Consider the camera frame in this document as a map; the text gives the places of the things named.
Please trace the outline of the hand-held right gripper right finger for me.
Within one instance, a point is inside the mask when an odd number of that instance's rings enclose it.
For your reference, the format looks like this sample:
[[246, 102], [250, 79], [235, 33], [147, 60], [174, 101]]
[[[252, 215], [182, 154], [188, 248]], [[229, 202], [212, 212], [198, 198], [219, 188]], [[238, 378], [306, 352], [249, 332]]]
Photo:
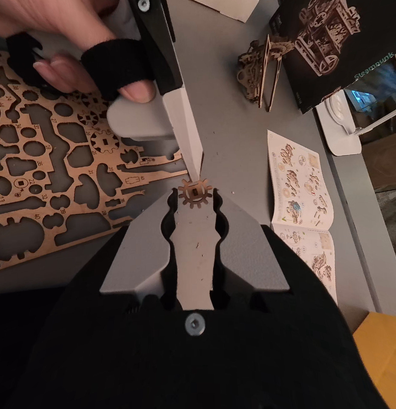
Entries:
[[211, 302], [226, 309], [233, 296], [248, 304], [257, 294], [287, 293], [289, 284], [259, 222], [219, 189], [213, 191], [219, 235], [213, 266]]

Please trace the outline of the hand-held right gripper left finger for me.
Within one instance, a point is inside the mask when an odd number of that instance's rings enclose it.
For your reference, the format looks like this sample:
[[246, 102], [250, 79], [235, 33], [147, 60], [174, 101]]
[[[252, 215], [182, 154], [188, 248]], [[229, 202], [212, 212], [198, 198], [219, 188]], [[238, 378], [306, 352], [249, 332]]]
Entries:
[[100, 288], [101, 294], [131, 294], [139, 304], [156, 295], [167, 310], [177, 299], [177, 262], [171, 235], [176, 229], [178, 193], [173, 188], [134, 219]]

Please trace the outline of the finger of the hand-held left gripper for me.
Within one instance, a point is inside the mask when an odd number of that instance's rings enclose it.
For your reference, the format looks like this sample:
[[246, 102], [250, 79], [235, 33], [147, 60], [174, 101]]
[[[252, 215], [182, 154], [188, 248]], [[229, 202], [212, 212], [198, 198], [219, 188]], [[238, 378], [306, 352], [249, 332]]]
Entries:
[[200, 180], [204, 152], [185, 87], [166, 93], [163, 103], [190, 181], [197, 182]]

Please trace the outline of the small wooden gear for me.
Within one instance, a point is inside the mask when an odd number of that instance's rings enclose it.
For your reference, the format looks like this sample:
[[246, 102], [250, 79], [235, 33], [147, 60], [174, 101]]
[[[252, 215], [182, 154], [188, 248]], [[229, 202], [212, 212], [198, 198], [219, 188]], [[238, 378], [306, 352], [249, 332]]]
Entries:
[[183, 199], [183, 205], [189, 204], [191, 209], [194, 206], [200, 209], [202, 204], [208, 204], [207, 199], [212, 197], [212, 189], [207, 178], [196, 182], [182, 179], [182, 186], [178, 187], [181, 192], [178, 197]]

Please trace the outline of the laser-cut plywood parts sheet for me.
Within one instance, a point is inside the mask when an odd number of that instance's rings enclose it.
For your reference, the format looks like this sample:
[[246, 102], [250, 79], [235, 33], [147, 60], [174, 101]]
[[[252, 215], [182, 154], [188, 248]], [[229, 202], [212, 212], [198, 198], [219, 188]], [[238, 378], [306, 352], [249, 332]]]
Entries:
[[0, 51], [0, 270], [128, 225], [113, 216], [145, 187], [188, 178], [170, 159], [126, 145], [99, 95], [56, 97], [28, 86]]

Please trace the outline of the partly built wooden model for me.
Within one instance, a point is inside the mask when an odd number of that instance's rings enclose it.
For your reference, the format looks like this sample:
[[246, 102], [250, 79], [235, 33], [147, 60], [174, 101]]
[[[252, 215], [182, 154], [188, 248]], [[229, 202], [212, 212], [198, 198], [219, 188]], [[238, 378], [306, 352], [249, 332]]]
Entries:
[[[268, 34], [263, 44], [259, 40], [252, 41], [247, 52], [241, 54], [237, 60], [239, 70], [236, 78], [246, 91], [246, 99], [252, 103], [257, 103], [259, 108], [265, 102], [267, 112], [271, 111], [280, 74], [282, 64], [281, 45], [279, 38]], [[271, 96], [268, 101], [264, 97], [264, 87], [267, 65], [272, 60], [276, 61], [276, 70]]]

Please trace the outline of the black model kit box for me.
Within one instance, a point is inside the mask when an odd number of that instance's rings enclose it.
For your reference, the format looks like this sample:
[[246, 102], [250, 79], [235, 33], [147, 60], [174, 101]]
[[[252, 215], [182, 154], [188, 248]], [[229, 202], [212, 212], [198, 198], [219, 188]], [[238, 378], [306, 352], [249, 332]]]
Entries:
[[285, 0], [269, 25], [303, 114], [396, 55], [396, 0]]

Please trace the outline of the person's left hand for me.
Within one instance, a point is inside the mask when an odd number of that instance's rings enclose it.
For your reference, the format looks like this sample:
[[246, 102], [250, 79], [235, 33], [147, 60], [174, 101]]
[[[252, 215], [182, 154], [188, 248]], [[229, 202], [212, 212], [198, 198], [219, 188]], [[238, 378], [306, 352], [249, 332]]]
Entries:
[[29, 86], [59, 95], [100, 89], [136, 103], [156, 96], [128, 1], [0, 0], [0, 37]]

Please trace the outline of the illustrated instruction booklet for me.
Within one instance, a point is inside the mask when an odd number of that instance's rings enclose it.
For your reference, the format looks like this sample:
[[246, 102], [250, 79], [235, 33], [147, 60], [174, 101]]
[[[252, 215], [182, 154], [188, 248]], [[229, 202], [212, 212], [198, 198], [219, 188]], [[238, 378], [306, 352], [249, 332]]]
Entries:
[[334, 219], [318, 153], [267, 130], [273, 231], [315, 273], [337, 303]]

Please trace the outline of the white cardboard tray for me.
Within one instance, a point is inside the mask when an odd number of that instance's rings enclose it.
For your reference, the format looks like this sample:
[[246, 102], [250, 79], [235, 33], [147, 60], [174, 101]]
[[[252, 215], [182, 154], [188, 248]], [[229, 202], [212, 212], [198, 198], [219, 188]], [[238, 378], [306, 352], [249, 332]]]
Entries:
[[258, 0], [195, 0], [224, 16], [246, 23], [259, 3]]

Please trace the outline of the white document stand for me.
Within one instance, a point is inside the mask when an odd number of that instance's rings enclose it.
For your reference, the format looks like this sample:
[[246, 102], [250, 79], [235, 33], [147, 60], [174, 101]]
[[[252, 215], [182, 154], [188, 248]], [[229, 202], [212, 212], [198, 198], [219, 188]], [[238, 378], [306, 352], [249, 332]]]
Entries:
[[361, 137], [378, 128], [392, 128], [396, 118], [396, 100], [378, 101], [373, 94], [341, 89], [318, 106], [316, 112], [334, 156], [348, 156], [362, 151]]

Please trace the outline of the yellow box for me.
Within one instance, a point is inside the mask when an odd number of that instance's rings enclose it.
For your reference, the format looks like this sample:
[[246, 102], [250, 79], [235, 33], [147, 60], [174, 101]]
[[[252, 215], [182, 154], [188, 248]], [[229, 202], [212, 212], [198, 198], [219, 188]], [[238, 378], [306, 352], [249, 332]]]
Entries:
[[371, 312], [353, 336], [371, 380], [396, 409], [396, 317]]

